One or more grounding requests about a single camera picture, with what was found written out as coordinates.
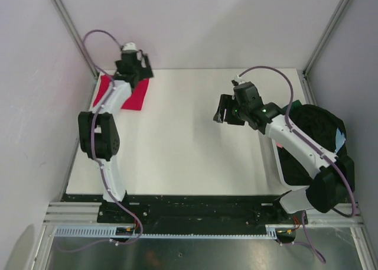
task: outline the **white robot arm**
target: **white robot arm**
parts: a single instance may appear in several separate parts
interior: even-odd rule
[[[101,163],[97,166],[103,169],[106,185],[117,201],[122,201],[125,197],[126,186],[118,169],[116,154],[120,140],[113,116],[121,110],[125,101],[131,97],[139,81],[153,77],[148,56],[137,50],[134,43],[125,44],[121,53],[121,60],[116,62],[117,71],[113,77],[112,86],[109,86],[96,106],[88,112],[81,112],[78,118],[80,147],[89,158],[93,159],[90,143],[91,124],[93,116],[99,111],[94,130],[94,150],[97,161]],[[113,202],[107,191],[104,192],[103,199]]]
[[[343,171],[353,189],[353,160],[348,156],[339,158],[317,144],[290,119],[285,119],[285,112],[276,104],[264,104],[251,82],[233,80],[232,83],[234,95],[221,95],[213,120],[233,125],[244,125],[247,122],[252,129],[260,131],[287,149],[313,179],[310,186],[281,195],[276,200],[277,207],[289,214],[313,208],[326,213],[345,200],[348,191],[334,165]]]

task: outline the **black bracket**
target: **black bracket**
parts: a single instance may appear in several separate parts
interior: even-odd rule
[[[344,155],[337,158],[335,164],[354,191],[354,161],[348,155]],[[348,191],[336,170],[330,165],[327,168],[320,168],[320,172],[306,190],[306,196],[315,209],[326,213],[336,204],[343,203],[348,197]]]
[[[92,112],[80,112],[78,117],[80,148],[90,159],[93,159],[90,145],[93,116]],[[95,125],[101,129],[101,132],[94,133],[96,157],[110,161],[110,158],[116,155],[119,149],[119,135],[113,115],[111,113],[99,114]]]
[[[116,61],[116,67],[114,79],[130,83],[132,90],[141,80],[154,76],[148,55],[144,54],[142,50],[123,52],[120,60]]]
[[[237,101],[231,95],[220,95],[219,105],[213,121],[232,125],[244,125],[245,121],[234,115],[233,110],[238,107]]]
[[[121,204],[141,220],[145,233],[171,235],[264,235],[265,225],[293,225],[276,196],[125,196]],[[102,201],[98,223],[134,223],[115,203]]]

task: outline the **aluminum frame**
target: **aluminum frame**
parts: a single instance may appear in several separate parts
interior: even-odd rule
[[[56,238],[135,238],[136,235],[117,235],[116,226],[57,226]],[[142,234],[141,239],[277,239],[274,227],[266,227],[265,235],[168,235]]]
[[[83,56],[84,60],[86,61],[89,69],[91,70],[93,76],[96,78],[98,77],[98,72],[95,69],[94,65],[92,64],[90,57],[88,55],[88,52],[85,50],[82,39],[80,38],[79,32],[77,31],[77,28],[71,19],[71,16],[67,10],[67,8],[64,6],[64,3],[62,0],[51,0],[54,4],[59,16],[61,17],[63,24],[66,26],[70,36],[72,37],[75,45],[77,46],[78,50],[80,51],[80,54]],[[350,6],[350,3],[352,0],[340,0],[338,3],[336,10],[334,11],[330,21],[328,22],[317,46],[315,47],[314,51],[312,52],[309,60],[307,61],[307,64],[305,68],[303,69],[303,72],[306,76],[308,76],[308,73],[312,69],[314,63],[317,61],[318,57],[322,53],[324,47],[327,45],[328,40],[330,39],[332,33],[337,28],[337,25],[340,23],[340,20],[346,13],[346,10]]]
[[[28,270],[45,270],[48,265],[49,254],[53,247],[53,239],[55,233],[61,227],[69,226],[70,229],[77,230],[77,237],[82,237],[82,231],[85,228],[92,230],[109,229],[116,226],[131,227],[132,224],[100,224],[97,223],[96,218],[99,211],[100,203],[50,203],[43,223],[43,228],[40,234],[40,243],[34,252],[34,259],[32,260]],[[350,204],[339,204],[336,206],[342,212],[350,211]],[[360,210],[357,207],[357,216],[353,218],[344,218],[340,215],[329,212],[322,214],[316,210],[307,211],[308,228],[322,229],[325,227],[335,227],[338,229],[350,229],[360,258],[361,265],[365,270],[378,269],[376,257],[372,251],[372,246],[363,224],[363,219],[360,215]],[[274,232],[275,228],[292,227],[291,225],[266,225],[267,230]],[[171,239],[182,238],[179,236],[154,236],[153,238]],[[185,236],[187,239],[207,238],[207,236]],[[234,236],[212,236],[211,239],[234,239]],[[240,236],[241,239],[273,239],[273,238],[259,238]]]

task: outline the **metal floor panel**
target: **metal floor panel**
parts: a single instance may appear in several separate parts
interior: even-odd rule
[[[62,253],[52,248],[50,270],[219,270],[362,269],[349,228],[309,229],[318,250],[327,259],[320,263],[302,246],[280,247],[274,240],[141,239],[133,245],[100,243],[77,253]],[[97,239],[55,238],[63,249],[75,249]],[[303,230],[296,241],[306,242]]]

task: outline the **white wall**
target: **white wall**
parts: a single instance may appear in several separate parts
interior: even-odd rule
[[[309,76],[315,97],[347,127],[356,197],[378,252],[378,0],[354,0]]]
[[[134,40],[155,69],[303,69],[340,0],[63,1],[81,35],[102,28]],[[108,43],[89,42],[99,63],[114,68]]]
[[[50,0],[0,0],[0,13],[0,269],[15,248],[7,269],[20,270],[61,189],[93,79]]]

